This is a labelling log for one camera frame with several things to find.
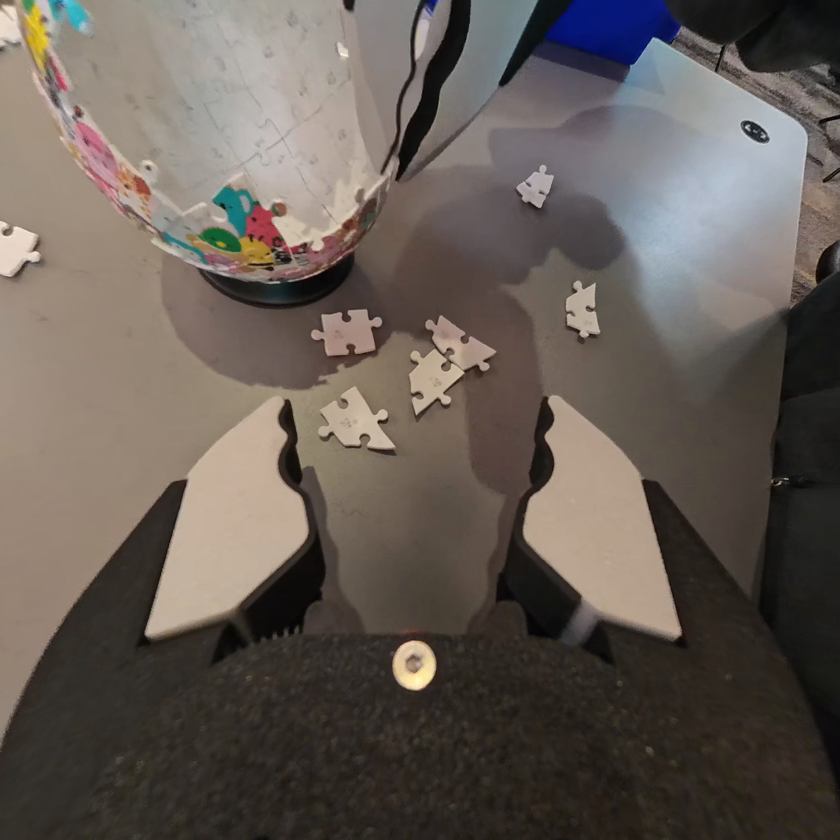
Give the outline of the person's dark clothing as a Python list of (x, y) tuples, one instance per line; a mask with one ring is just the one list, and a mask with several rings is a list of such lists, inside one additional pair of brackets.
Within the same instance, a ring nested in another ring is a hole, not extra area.
[(760, 610), (821, 728), (839, 719), (839, 244), (790, 310)]

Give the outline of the joined white puzzle pieces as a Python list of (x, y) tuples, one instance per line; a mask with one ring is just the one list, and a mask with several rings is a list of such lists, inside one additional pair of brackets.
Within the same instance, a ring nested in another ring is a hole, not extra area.
[(496, 351), (475, 337), (466, 338), (466, 332), (439, 316), (437, 320), (426, 320), (425, 328), (431, 333), (438, 352), (462, 371), (477, 368), (481, 373), (490, 369), (489, 360)]

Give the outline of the black ball stand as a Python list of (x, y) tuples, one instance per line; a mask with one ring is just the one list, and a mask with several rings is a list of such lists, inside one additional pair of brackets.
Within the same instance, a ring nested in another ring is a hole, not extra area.
[(335, 292), (347, 280), (354, 262), (355, 254), (350, 253), (313, 276), (278, 282), (239, 280), (205, 269), (197, 272), (226, 298), (253, 308), (285, 309), (306, 306)]

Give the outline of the colourful 3D puzzle ball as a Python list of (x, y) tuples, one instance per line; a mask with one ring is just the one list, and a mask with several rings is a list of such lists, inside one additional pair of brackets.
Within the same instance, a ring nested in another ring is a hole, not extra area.
[(61, 142), (167, 255), (257, 286), (354, 256), (392, 183), (341, 2), (14, 2)]

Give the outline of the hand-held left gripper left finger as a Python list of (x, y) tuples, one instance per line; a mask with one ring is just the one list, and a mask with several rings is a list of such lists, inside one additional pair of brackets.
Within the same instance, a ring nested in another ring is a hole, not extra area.
[(273, 396), (189, 471), (144, 635), (230, 624), (248, 640), (302, 625), (325, 560), (301, 488), (291, 403)]

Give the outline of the blue storage bin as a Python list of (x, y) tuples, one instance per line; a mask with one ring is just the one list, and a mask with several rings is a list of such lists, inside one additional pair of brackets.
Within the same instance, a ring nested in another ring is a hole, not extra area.
[(663, 1), (573, 1), (545, 39), (630, 67), (652, 40), (670, 44), (679, 30)]

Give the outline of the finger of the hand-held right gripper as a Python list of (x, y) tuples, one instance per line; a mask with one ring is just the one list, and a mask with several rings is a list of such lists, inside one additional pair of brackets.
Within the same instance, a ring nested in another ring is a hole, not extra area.
[(422, 1), (345, 3), (355, 115), (377, 174), (392, 165), (395, 177), (413, 177), (403, 145), (419, 99), (416, 42), (426, 6)]
[(437, 157), (500, 87), (539, 3), (441, 2), (403, 101), (395, 178)]

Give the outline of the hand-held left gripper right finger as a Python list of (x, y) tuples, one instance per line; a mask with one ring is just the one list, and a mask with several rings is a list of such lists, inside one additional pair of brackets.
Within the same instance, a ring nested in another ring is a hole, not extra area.
[(634, 463), (558, 395), (545, 396), (529, 485), (498, 576), (537, 635), (605, 648), (604, 627), (682, 637), (675, 599)]

